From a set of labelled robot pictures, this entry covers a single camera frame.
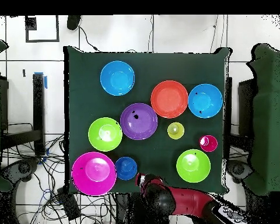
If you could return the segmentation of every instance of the white floor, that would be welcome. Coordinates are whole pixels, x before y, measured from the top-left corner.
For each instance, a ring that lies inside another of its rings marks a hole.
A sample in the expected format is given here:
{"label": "white floor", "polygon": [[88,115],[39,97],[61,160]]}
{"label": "white floor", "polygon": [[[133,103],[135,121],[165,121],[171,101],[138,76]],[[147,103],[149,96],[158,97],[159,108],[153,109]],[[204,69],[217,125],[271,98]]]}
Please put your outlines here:
{"label": "white floor", "polygon": [[[37,30],[29,31],[30,39],[55,39],[55,16],[36,16]],[[269,43],[280,50],[280,20],[277,16],[261,15],[155,15],[154,52],[156,53],[209,53],[218,47],[230,47],[233,53],[230,57],[229,76],[233,78],[232,90],[232,123],[239,123],[237,108],[237,85],[239,82],[253,77],[246,65],[251,60],[251,49],[257,43]],[[78,47],[82,51],[94,52],[87,44],[82,31],[67,29],[67,16],[59,16],[59,43],[26,43],[25,18],[0,16],[0,39],[7,42],[9,48],[0,54],[0,73],[9,81],[9,123],[33,122],[33,88],[32,75],[43,72],[47,76],[45,89],[45,137],[52,140],[64,133],[64,55],[63,46]],[[100,51],[148,51],[149,34],[152,30],[151,15],[114,15],[114,16],[82,16],[81,27],[85,30],[88,40]],[[152,51],[152,35],[149,51]],[[232,132],[237,133],[237,126],[232,126]],[[9,132],[29,130],[29,126],[12,126]],[[50,153],[62,155],[58,144]],[[13,162],[13,158],[4,159],[2,165]],[[59,171],[64,171],[64,165],[58,165]],[[42,187],[48,188],[48,176],[44,168],[36,171]],[[54,173],[56,188],[64,184],[64,175]],[[229,192],[224,198],[237,206],[245,207],[246,200],[243,187],[232,182],[226,175],[226,185]],[[28,183],[21,183],[17,192],[17,214],[35,212],[38,210],[43,192],[35,176]],[[100,204],[88,206],[89,199],[78,195],[78,202],[84,214],[100,214]],[[29,224],[33,213],[20,216],[21,224]],[[105,216],[103,222],[108,223],[110,216]],[[85,219],[82,224],[93,221]],[[191,224],[183,216],[170,217],[171,224]],[[60,224],[59,221],[45,224]]]}

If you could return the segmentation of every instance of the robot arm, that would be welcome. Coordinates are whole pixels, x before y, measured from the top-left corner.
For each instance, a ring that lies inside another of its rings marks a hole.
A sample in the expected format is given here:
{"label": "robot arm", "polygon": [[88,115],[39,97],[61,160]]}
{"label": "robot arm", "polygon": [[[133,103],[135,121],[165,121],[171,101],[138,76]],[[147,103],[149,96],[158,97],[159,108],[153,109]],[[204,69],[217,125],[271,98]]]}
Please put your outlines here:
{"label": "robot arm", "polygon": [[187,188],[173,188],[163,184],[160,177],[138,174],[136,183],[147,206],[160,215],[191,215],[208,224],[245,224],[244,212],[217,201],[211,195]]}

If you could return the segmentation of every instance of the blue tape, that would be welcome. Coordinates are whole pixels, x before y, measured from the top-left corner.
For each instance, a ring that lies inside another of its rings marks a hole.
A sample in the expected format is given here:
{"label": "blue tape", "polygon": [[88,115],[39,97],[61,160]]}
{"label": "blue tape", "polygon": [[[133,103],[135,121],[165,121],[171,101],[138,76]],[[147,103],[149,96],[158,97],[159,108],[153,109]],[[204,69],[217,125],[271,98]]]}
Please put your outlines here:
{"label": "blue tape", "polygon": [[[34,74],[44,75],[44,72],[35,72]],[[48,78],[47,78],[47,76],[44,76],[44,87],[45,87],[45,89],[48,88]]]}
{"label": "blue tape", "polygon": [[46,162],[47,161],[47,158],[46,157],[43,157],[43,162]]}
{"label": "blue tape", "polygon": [[44,77],[44,87],[47,89],[48,85],[47,85],[47,76]]}

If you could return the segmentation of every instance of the blue bowl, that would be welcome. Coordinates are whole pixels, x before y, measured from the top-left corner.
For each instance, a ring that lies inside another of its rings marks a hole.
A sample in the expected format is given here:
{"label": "blue bowl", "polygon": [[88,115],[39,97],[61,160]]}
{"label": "blue bowl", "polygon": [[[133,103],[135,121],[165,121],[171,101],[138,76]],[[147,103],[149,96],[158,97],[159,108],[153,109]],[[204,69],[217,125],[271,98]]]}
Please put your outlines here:
{"label": "blue bowl", "polygon": [[188,105],[193,115],[199,118],[211,118],[221,109],[223,98],[220,90],[211,84],[200,84],[193,88]]}
{"label": "blue bowl", "polygon": [[127,63],[122,61],[109,62],[100,73],[100,83],[103,89],[114,96],[128,93],[134,85],[135,74]]}
{"label": "blue bowl", "polygon": [[130,157],[119,158],[115,162],[117,177],[121,180],[130,180],[137,173],[137,164]]}

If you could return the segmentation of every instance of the small pink cup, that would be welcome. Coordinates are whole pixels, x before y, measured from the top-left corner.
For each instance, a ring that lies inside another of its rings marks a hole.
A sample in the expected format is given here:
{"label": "small pink cup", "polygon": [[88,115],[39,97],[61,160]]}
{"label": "small pink cup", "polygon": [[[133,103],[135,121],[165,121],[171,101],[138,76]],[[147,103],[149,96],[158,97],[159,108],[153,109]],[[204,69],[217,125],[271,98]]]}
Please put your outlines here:
{"label": "small pink cup", "polygon": [[210,136],[210,135],[205,135],[200,137],[199,144],[201,149],[206,152],[212,152],[218,146],[217,139],[214,136]]}

